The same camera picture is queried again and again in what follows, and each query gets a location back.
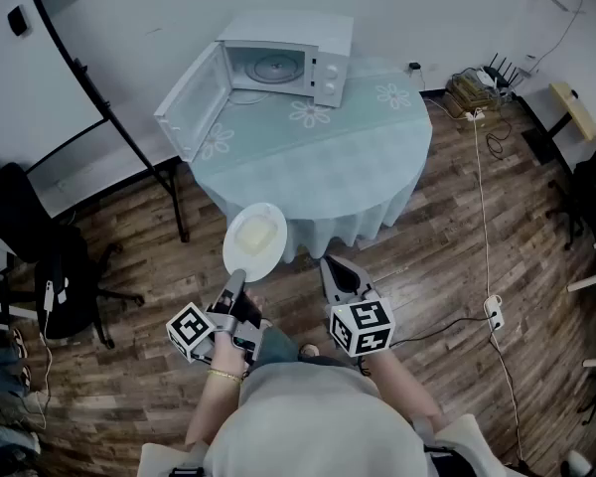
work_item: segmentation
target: bracelet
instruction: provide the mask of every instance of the bracelet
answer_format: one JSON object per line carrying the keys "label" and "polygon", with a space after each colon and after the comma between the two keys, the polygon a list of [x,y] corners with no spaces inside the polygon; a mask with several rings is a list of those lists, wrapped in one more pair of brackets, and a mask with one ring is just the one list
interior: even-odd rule
{"label": "bracelet", "polygon": [[217,377],[223,377],[223,378],[233,380],[234,382],[237,382],[239,385],[242,384],[241,377],[238,377],[237,375],[232,375],[231,373],[226,373],[225,371],[209,369],[208,375],[216,375]]}

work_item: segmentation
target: person's arm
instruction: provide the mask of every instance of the person's arm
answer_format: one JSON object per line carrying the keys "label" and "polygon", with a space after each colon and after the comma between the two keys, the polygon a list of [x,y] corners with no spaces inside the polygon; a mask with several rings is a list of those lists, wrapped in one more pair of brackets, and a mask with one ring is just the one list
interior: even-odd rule
{"label": "person's arm", "polygon": [[[244,352],[231,343],[225,332],[215,333],[215,356],[211,369],[242,377],[245,372]],[[192,416],[186,446],[198,441],[210,445],[223,423],[238,408],[240,384],[226,377],[208,374],[201,399]]]}
{"label": "person's arm", "polygon": [[392,350],[365,356],[371,378],[384,402],[411,420],[426,417],[435,432],[447,425],[439,404],[401,363]]}

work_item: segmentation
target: black metal frame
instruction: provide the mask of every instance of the black metal frame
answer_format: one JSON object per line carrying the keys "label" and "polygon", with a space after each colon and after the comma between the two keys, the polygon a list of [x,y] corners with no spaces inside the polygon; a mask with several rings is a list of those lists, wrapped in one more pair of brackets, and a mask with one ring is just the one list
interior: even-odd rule
{"label": "black metal frame", "polygon": [[117,130],[117,132],[119,132],[119,134],[124,139],[124,141],[128,144],[128,146],[132,149],[132,151],[135,153],[135,155],[139,158],[139,160],[144,164],[147,171],[157,180],[157,182],[159,182],[159,184],[161,184],[161,186],[166,190],[168,195],[170,195],[170,198],[172,199],[172,205],[173,205],[173,208],[175,211],[175,218],[177,220],[177,229],[179,231],[179,238],[181,239],[181,242],[187,242],[189,240],[189,235],[188,235],[188,232],[183,228],[183,222],[181,220],[181,212],[179,211],[179,202],[177,200],[177,188],[176,188],[176,184],[175,184],[175,166],[171,166],[169,168],[168,175],[169,175],[170,182],[168,183],[161,176],[159,171],[157,171],[157,169],[155,169],[155,167],[148,160],[148,158],[145,156],[145,154],[142,152],[142,150],[134,142],[134,140],[132,139],[130,134],[128,134],[128,131],[126,131],[123,124],[117,119],[117,117],[113,113],[112,109],[110,109],[110,102],[106,101],[101,96],[101,94],[99,93],[99,90],[97,90],[97,87],[94,85],[94,83],[88,76],[88,74],[86,72],[87,66],[83,66],[81,64],[81,62],[79,61],[79,59],[71,58],[71,56],[69,55],[69,52],[67,51],[62,40],[60,39],[58,32],[56,31],[55,27],[53,26],[53,23],[51,22],[51,18],[49,17],[49,14],[47,13],[47,11],[45,9],[44,4],[42,3],[42,0],[33,0],[33,3],[35,4],[36,9],[37,9],[38,13],[40,14],[40,17],[42,18],[42,21],[43,21],[45,27],[47,28],[47,31],[49,32],[51,39],[55,43],[56,48],[58,49],[58,51],[62,55],[62,58],[65,60],[65,62],[69,66],[69,69],[71,69],[73,76],[75,77],[75,79],[77,80],[77,82],[79,83],[81,88],[84,90],[86,95],[88,95],[88,98],[90,99],[90,101],[94,104],[94,106],[97,108],[97,110],[101,114],[101,120],[99,120],[98,122],[93,124],[88,129],[85,129],[84,131],[76,134],[74,137],[72,137],[71,139],[66,141],[60,147],[53,150],[50,154],[48,154],[47,156],[42,158],[40,161],[38,161],[36,164],[34,164],[27,171],[27,173],[29,173],[34,168],[38,167],[42,162],[47,160],[49,157],[51,157],[53,154],[55,154],[59,150],[63,149],[64,147],[66,147],[70,143],[74,142],[81,136],[84,136],[86,133],[88,133],[92,129],[98,127],[99,125],[101,125],[103,123],[110,122],[110,123],[112,123],[114,128]]}
{"label": "black metal frame", "polygon": [[556,189],[560,196],[561,204],[556,209],[545,211],[545,216],[548,219],[554,214],[567,214],[569,216],[569,240],[565,244],[564,249],[570,250],[574,244],[574,238],[582,236],[585,230],[577,200],[572,194],[568,195],[565,193],[563,188],[561,188],[555,180],[550,180],[547,183],[547,187],[549,189]]}
{"label": "black metal frame", "polygon": [[563,154],[560,153],[556,143],[554,143],[554,136],[556,136],[556,134],[558,134],[572,119],[569,112],[566,112],[551,129],[547,130],[523,97],[518,96],[516,97],[516,100],[536,126],[536,129],[529,129],[522,132],[521,136],[536,156],[536,159],[538,159],[538,162],[540,164],[546,164],[552,159],[556,159],[563,168],[565,175],[568,178],[571,178],[572,170],[565,162],[565,158],[563,157]]}
{"label": "black metal frame", "polygon": [[[99,261],[97,262],[97,278],[96,284],[99,283],[101,280],[101,276],[107,271],[108,269],[108,261],[110,260],[110,256],[113,253],[121,253],[123,251],[123,247],[118,243],[110,243],[106,250],[103,252]],[[103,298],[118,298],[121,300],[129,300],[134,302],[138,306],[142,306],[145,303],[145,300],[142,295],[130,295],[127,293],[118,293],[116,291],[110,290],[103,290],[96,286],[95,288],[95,302],[94,302],[94,310],[92,312],[92,324],[95,327],[95,331],[97,332],[97,336],[99,337],[99,341],[102,345],[104,345],[108,350],[112,350],[115,347],[114,342],[109,337],[106,337],[104,334],[103,326],[101,324],[101,318],[99,317],[99,307],[97,306],[97,297]]]}

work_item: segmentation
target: power strip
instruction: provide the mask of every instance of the power strip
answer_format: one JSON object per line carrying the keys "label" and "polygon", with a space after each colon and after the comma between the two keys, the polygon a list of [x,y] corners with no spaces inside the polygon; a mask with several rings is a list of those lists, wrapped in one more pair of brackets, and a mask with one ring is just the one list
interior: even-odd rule
{"label": "power strip", "polygon": [[506,322],[504,322],[504,315],[501,314],[502,300],[499,295],[491,295],[484,302],[484,310],[488,316],[488,323],[490,330],[493,332],[501,329]]}
{"label": "power strip", "polygon": [[475,116],[473,116],[473,114],[470,111],[466,111],[466,118],[468,118],[469,122],[472,122],[474,120],[481,120],[484,118],[484,112],[479,109],[479,111],[475,110]]}

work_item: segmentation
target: table leg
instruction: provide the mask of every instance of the table leg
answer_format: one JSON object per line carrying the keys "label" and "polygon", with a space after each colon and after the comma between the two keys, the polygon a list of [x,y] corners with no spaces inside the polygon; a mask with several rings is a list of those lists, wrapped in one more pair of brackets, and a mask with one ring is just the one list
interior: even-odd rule
{"label": "table leg", "polygon": [[546,164],[552,159],[557,159],[566,172],[569,170],[569,167],[565,163],[565,160],[558,150],[558,147],[553,142],[553,139],[554,136],[556,136],[556,134],[558,134],[558,132],[565,127],[565,125],[567,125],[571,119],[571,115],[569,113],[565,113],[561,119],[558,120],[558,122],[556,122],[554,126],[545,134],[539,132],[538,129],[530,129],[521,133],[521,136],[523,136],[523,139],[527,142],[529,148],[534,153],[540,164]]}

